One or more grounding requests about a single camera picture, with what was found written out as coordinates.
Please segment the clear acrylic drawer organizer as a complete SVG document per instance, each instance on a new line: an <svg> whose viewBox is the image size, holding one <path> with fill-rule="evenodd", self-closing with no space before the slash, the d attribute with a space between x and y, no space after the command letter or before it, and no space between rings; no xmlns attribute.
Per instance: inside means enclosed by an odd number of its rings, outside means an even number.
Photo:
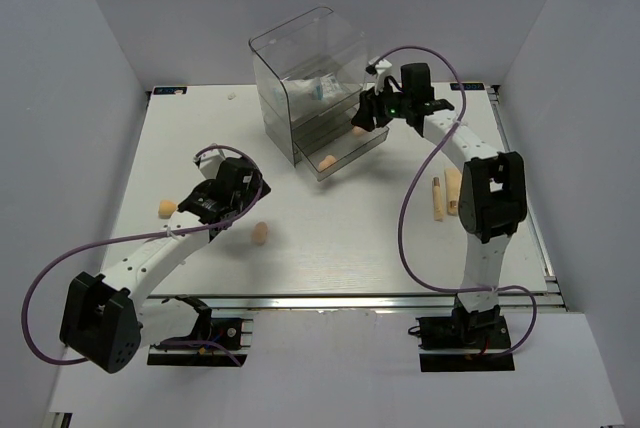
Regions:
<svg viewBox="0 0 640 428"><path fill-rule="evenodd" d="M248 46L265 132L297 164L357 103L368 58L365 34L320 5L251 37Z"/></svg>

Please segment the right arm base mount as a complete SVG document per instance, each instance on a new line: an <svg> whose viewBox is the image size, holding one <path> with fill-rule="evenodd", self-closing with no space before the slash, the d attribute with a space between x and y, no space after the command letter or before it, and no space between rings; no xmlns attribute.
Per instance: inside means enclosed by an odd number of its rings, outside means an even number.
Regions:
<svg viewBox="0 0 640 428"><path fill-rule="evenodd" d="M418 318L407 334L418 340L423 373L515 370L509 329L499 306L472 313L456 306L448 316Z"/></svg>

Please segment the clear drawer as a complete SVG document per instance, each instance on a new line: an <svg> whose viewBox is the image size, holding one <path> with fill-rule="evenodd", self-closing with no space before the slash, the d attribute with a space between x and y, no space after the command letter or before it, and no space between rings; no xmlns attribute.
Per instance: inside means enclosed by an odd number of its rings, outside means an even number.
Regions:
<svg viewBox="0 0 640 428"><path fill-rule="evenodd" d="M357 109L358 104L334 107L293 130L296 158L305 164L318 182L386 141L389 131L386 127L376 128L361 137L352 134L354 127L351 118ZM328 169L319 171L318 164L327 155L333 155L336 162Z"/></svg>

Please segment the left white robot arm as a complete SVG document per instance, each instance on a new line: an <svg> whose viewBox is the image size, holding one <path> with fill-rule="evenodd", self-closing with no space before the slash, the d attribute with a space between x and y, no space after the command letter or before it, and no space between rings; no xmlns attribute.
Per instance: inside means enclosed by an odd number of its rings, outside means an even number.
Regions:
<svg viewBox="0 0 640 428"><path fill-rule="evenodd" d="M164 232L97 275L70 283L60 339L113 374L146 346L217 347L211 308L189 295L149 302L154 289L270 189L244 156L216 158L213 177L178 205Z"/></svg>

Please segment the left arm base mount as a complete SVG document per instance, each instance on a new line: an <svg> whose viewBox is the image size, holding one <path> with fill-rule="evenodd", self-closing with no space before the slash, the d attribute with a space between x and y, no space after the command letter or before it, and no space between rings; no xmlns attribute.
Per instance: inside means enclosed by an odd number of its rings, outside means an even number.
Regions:
<svg viewBox="0 0 640 428"><path fill-rule="evenodd" d="M151 333L147 364L163 367L240 368L248 357L253 320L219 315L203 300L186 295L147 305Z"/></svg>

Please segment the cotton pad packet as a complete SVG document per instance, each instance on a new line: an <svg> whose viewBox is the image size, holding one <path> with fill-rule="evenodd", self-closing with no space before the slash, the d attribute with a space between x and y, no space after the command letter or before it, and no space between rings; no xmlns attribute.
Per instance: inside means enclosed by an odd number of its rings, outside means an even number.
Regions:
<svg viewBox="0 0 640 428"><path fill-rule="evenodd" d="M342 84L336 76L331 73L314 79L311 90L313 100L329 100L341 96L344 93Z"/></svg>
<svg viewBox="0 0 640 428"><path fill-rule="evenodd" d="M274 98L291 108L319 102L311 97L313 84L314 79L282 80L273 88Z"/></svg>

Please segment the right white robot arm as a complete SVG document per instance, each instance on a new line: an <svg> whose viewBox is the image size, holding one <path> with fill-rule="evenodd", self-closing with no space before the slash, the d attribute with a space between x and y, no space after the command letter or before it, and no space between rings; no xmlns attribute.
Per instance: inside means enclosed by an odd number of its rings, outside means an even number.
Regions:
<svg viewBox="0 0 640 428"><path fill-rule="evenodd" d="M453 338L472 347L484 339L499 317L498 284L506 248L527 215L524 160L501 152L463 124L446 99L437 99L426 63L401 67L401 82L382 59L366 72L372 88L359 95L351 124L371 132L402 119L434 143L461 174L458 218L468 234L462 285L455 295Z"/></svg>

